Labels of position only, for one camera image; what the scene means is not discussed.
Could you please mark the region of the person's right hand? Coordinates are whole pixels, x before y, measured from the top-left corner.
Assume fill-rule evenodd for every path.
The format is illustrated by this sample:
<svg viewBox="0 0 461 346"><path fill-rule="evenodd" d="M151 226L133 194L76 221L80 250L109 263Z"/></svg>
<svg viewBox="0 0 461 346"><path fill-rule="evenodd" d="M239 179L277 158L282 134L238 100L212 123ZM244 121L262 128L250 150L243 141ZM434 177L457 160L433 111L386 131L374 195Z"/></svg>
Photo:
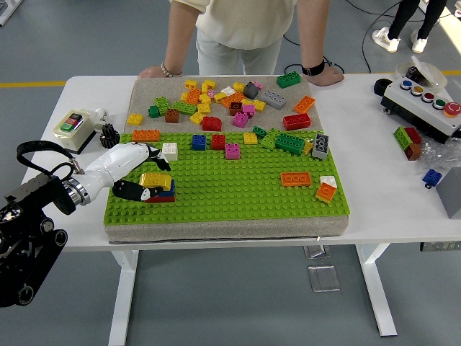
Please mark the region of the person's right hand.
<svg viewBox="0 0 461 346"><path fill-rule="evenodd" d="M141 71L138 75L139 79L147 78L166 78L166 74L163 72L160 66L150 66Z"/></svg>

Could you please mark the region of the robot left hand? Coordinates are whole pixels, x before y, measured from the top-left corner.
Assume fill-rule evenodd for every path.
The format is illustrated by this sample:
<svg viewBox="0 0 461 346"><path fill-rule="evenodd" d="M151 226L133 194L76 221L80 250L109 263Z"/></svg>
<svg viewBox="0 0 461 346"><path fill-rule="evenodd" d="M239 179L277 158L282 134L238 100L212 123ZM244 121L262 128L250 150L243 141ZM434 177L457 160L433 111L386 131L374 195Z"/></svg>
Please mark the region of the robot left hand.
<svg viewBox="0 0 461 346"><path fill-rule="evenodd" d="M83 174L77 174L68 181L68 188L74 190L75 203L87 205L93 202L99 192L112 188L118 198L131 201L146 201L170 189L171 183L144 187L123 178L146 161L153 161L162 171L171 168L163 152L146 143L119 143L98 159L90 163Z"/></svg>

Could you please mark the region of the person's left hand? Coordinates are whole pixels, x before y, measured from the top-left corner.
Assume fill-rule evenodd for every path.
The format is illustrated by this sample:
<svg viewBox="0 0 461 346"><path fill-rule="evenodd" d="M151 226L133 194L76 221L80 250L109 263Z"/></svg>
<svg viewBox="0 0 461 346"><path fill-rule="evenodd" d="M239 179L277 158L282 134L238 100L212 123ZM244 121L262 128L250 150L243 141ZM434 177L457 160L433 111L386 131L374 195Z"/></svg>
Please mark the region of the person's left hand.
<svg viewBox="0 0 461 346"><path fill-rule="evenodd" d="M336 68L327 66L316 76L305 76L306 80L318 87L327 87L344 80L344 75Z"/></svg>

